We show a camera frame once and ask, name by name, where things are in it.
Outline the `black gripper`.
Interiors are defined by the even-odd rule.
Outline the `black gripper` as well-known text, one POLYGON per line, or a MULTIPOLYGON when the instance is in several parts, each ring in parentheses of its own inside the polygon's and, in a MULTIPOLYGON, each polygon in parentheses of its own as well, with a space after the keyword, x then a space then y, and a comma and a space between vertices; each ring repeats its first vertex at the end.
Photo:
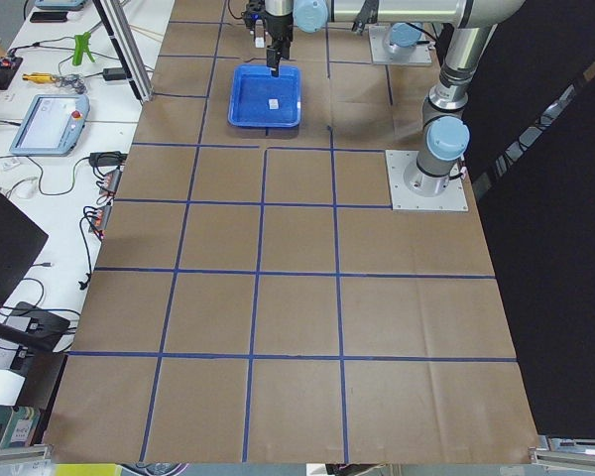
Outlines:
POLYGON ((293 41, 293 0, 266 0, 266 30, 271 44, 266 48, 266 64, 272 77, 279 76, 281 59, 291 58, 293 41))
POLYGON ((256 48, 256 24, 258 21, 263 20, 263 14, 265 12, 265 1, 264 0, 250 0, 245 5, 245 9, 242 11, 242 20, 247 28, 250 28, 250 37, 256 48))

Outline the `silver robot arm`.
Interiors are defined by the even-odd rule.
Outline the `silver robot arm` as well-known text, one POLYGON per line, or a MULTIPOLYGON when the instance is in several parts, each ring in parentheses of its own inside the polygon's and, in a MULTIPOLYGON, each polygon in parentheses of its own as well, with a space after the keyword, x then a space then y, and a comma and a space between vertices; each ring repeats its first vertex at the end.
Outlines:
POLYGON ((370 24, 442 23, 454 32, 438 82, 423 103, 423 145, 405 169, 408 189, 437 196, 451 181, 450 171, 467 148, 470 134, 462 122, 467 88, 496 26, 513 16, 521 1, 251 1, 243 19, 254 30, 261 22, 271 38, 266 62, 273 76, 290 57, 293 29, 314 33, 328 23, 350 22, 361 35, 370 24))
MULTIPOLYGON (((362 35, 369 24, 377 23, 379 1, 363 1, 351 31, 362 35)), ((294 40, 294 26, 306 33, 315 33, 332 19, 332 3, 328 1, 247 1, 240 19, 255 37, 256 48, 265 48, 270 62, 290 58, 294 40), (264 33, 256 34, 258 22, 264 33), (269 36, 267 45, 265 35, 269 36)), ((391 38, 387 46, 411 47, 420 41, 420 34, 426 33, 420 23, 398 23, 390 27, 391 38)))

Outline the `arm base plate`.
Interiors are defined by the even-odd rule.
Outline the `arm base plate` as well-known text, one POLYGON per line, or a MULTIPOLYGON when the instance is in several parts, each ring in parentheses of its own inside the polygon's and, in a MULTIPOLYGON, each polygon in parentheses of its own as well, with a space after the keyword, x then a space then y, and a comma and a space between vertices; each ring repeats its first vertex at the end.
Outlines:
POLYGON ((467 212, 464 180, 457 165, 443 178, 417 167, 418 151, 386 150, 387 175, 394 211, 467 212))
POLYGON ((369 39, 373 64, 430 66, 429 37, 420 24, 372 25, 369 39))

